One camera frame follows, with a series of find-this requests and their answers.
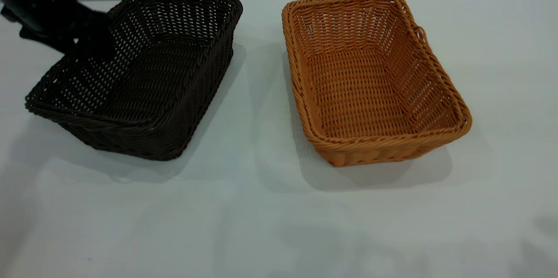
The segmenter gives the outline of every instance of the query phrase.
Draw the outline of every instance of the basket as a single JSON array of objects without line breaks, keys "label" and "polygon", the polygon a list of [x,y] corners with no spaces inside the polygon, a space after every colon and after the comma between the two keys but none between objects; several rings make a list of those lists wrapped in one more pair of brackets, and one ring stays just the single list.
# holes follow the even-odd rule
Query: basket
[{"label": "basket", "polygon": [[175,159],[229,66],[241,13],[239,0],[122,0],[108,12],[110,59],[64,56],[26,108],[95,149]]},{"label": "basket", "polygon": [[332,165],[413,159],[469,131],[404,0],[299,0],[282,18],[303,130]]}]

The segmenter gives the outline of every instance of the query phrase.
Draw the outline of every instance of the basket rim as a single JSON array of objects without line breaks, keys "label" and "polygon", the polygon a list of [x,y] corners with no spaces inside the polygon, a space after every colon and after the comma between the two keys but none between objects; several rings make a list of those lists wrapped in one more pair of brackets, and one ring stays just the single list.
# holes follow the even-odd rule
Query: basket rim
[{"label": "basket rim", "polygon": [[[225,0],[231,4],[231,13],[229,14],[227,20],[223,22],[221,28],[217,31],[215,37],[209,42],[209,46],[199,55],[199,60],[197,61],[197,66],[203,65],[203,59],[208,57],[208,51],[213,50],[215,45],[223,41],[223,36],[227,32],[227,27],[231,27],[232,31],[235,29],[241,14],[243,12],[243,6],[240,0]],[[133,4],[134,0],[121,0],[113,8],[111,8],[107,14],[112,16],[119,13],[121,10],[125,10],[128,5]],[[59,118],[68,120],[68,123],[84,125],[87,128],[98,129],[98,130],[131,130],[137,129],[138,131],[143,131],[144,129],[152,130],[156,128],[157,125],[163,119],[172,118],[176,113],[176,107],[180,103],[180,98],[187,97],[188,94],[184,94],[185,87],[177,90],[177,93],[173,96],[173,100],[169,101],[167,105],[160,111],[159,114],[154,115],[149,119],[142,119],[137,121],[124,121],[119,119],[113,119],[104,117],[102,115],[96,115],[94,113],[89,113],[85,111],[78,111],[76,109],[61,108],[55,105],[48,105],[42,101],[31,99],[31,95],[40,95],[43,90],[40,88],[42,83],[46,82],[46,78],[51,75],[54,71],[58,70],[58,65],[63,64],[72,57],[72,54],[65,55],[56,64],[54,64],[41,78],[37,85],[30,91],[29,95],[26,96],[26,107],[33,111],[44,111],[48,113],[54,113],[58,115]]]},{"label": "basket rim", "polygon": [[426,34],[422,27],[415,23],[415,20],[409,10],[405,0],[390,0],[397,5],[397,10],[408,20],[406,22],[407,32],[412,37],[413,42],[419,47],[421,56],[427,60],[430,68],[440,77],[439,82],[444,90],[445,95],[450,97],[457,116],[457,123],[453,127],[434,129],[431,131],[422,131],[418,133],[405,133],[394,136],[363,136],[363,137],[331,137],[326,136],[317,130],[314,120],[308,113],[308,98],[305,95],[305,89],[301,83],[301,65],[299,60],[303,58],[303,54],[299,48],[299,42],[296,40],[294,31],[293,16],[296,15],[295,9],[308,8],[312,6],[323,6],[327,4],[343,4],[353,0],[295,0],[285,5],[282,12],[283,33],[287,44],[287,52],[289,54],[289,63],[291,67],[291,82],[293,85],[293,95],[299,116],[303,124],[303,131],[308,140],[320,151],[363,151],[367,149],[392,149],[395,147],[411,147],[421,145],[444,145],[459,137],[465,135],[472,126],[472,117],[468,107],[463,101],[461,95],[453,86],[448,74],[440,65],[436,56],[432,53]]}]

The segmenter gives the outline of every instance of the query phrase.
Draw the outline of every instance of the basket bottom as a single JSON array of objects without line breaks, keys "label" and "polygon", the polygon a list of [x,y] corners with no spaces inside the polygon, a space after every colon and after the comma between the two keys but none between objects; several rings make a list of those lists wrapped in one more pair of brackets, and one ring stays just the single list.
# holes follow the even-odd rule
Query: basket bottom
[{"label": "basket bottom", "polygon": [[372,49],[343,50],[310,59],[311,79],[327,137],[413,133],[412,120],[379,55]]},{"label": "basket bottom", "polygon": [[175,40],[157,42],[138,58],[98,115],[124,121],[159,115],[183,86],[184,77],[191,74],[205,48]]}]

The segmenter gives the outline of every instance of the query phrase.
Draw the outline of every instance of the white background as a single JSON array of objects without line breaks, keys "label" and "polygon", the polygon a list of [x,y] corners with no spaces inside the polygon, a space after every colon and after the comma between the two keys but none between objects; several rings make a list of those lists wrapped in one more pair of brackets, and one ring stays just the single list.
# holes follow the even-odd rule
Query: white background
[{"label": "white background", "polygon": [[28,113],[60,54],[0,20],[0,278],[558,277],[558,0],[407,0],[473,126],[346,168],[304,137],[289,1],[242,0],[219,91],[163,163]]}]

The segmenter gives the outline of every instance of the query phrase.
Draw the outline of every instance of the dark brown wicker basket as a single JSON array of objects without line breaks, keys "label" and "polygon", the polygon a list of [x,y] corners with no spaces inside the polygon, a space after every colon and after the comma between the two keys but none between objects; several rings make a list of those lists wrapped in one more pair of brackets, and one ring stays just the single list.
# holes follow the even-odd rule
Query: dark brown wicker basket
[{"label": "dark brown wicker basket", "polygon": [[113,56],[64,56],[26,108],[95,149],[175,159],[231,62],[241,13],[239,0],[122,0]]}]

